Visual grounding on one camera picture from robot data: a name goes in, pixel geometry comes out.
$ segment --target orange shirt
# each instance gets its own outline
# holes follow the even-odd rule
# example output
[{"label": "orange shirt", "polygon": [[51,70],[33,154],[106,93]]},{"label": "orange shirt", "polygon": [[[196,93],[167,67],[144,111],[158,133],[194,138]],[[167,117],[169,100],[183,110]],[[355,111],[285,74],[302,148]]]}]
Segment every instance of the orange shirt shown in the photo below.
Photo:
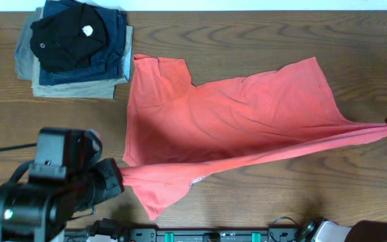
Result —
[{"label": "orange shirt", "polygon": [[212,173],[387,136],[340,114],[315,58],[197,87],[183,59],[134,63],[122,175],[152,220]]}]

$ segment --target wooden table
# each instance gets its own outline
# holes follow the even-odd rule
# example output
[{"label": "wooden table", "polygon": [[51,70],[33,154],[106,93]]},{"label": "wooden table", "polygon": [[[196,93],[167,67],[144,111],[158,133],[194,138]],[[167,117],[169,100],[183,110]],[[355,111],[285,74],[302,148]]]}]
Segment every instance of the wooden table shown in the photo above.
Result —
[{"label": "wooden table", "polygon": [[[129,85],[115,100],[35,98],[16,79],[13,51],[27,13],[0,13],[0,147],[33,143],[43,126],[93,128],[103,157],[123,165]],[[200,85],[275,70],[316,56],[344,116],[383,122],[387,116],[387,12],[132,12],[134,53],[185,58]],[[0,184],[35,149],[0,153]],[[116,218],[127,226],[266,227],[279,216],[302,223],[325,216],[342,225],[387,221],[387,138],[232,171],[196,184],[156,220],[130,188],[69,223],[83,227]]]}]

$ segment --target black shirt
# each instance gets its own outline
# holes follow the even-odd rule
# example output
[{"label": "black shirt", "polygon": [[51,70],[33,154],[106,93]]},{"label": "black shirt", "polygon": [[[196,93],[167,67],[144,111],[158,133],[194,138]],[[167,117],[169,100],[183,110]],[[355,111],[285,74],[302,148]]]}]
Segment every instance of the black shirt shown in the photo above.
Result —
[{"label": "black shirt", "polygon": [[101,18],[85,3],[36,21],[31,29],[31,50],[49,72],[90,67],[90,56],[107,44]]}]

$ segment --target black cable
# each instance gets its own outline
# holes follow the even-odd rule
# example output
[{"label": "black cable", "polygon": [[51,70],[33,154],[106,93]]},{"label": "black cable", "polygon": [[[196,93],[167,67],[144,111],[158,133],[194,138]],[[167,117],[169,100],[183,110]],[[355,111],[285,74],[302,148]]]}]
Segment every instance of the black cable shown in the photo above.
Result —
[{"label": "black cable", "polygon": [[1,151],[11,151],[11,150],[15,150],[15,149],[24,149],[24,148],[35,147],[35,146],[37,146],[37,143],[26,144],[26,145],[16,145],[13,147],[3,147],[3,148],[0,148],[0,152]]},{"label": "black cable", "polygon": [[16,168],[16,170],[14,171],[13,175],[11,175],[9,181],[18,182],[20,180],[20,178],[22,178],[22,176],[25,174],[25,172],[30,168],[30,165],[33,162],[34,161],[26,161],[26,162],[22,163],[21,165],[19,165]]},{"label": "black cable", "polygon": [[83,217],[86,217],[86,216],[91,216],[91,215],[94,215],[96,212],[97,212],[97,209],[95,208],[95,206],[92,206],[92,212],[90,214],[72,217],[68,221],[76,220],[76,219],[83,218]]},{"label": "black cable", "polygon": [[[296,226],[300,227],[300,225],[299,225],[297,222],[295,222],[295,220],[293,220],[292,218],[290,218],[290,217],[288,217],[288,216],[281,216],[281,217],[277,218],[277,219],[274,220],[274,222],[272,222],[272,223],[270,224],[270,226],[268,227],[268,235],[269,235],[269,237],[270,237],[271,239],[273,239],[274,242],[278,242],[278,241],[274,239],[273,233],[271,233],[271,228],[272,228],[272,226],[275,225],[277,222],[279,222],[280,220],[284,220],[284,219],[288,219],[288,220],[294,222],[294,224],[295,224]],[[296,241],[296,234],[297,234],[297,233],[295,233],[294,238],[293,238],[292,240],[288,240],[288,242],[295,242],[295,241]]]}]

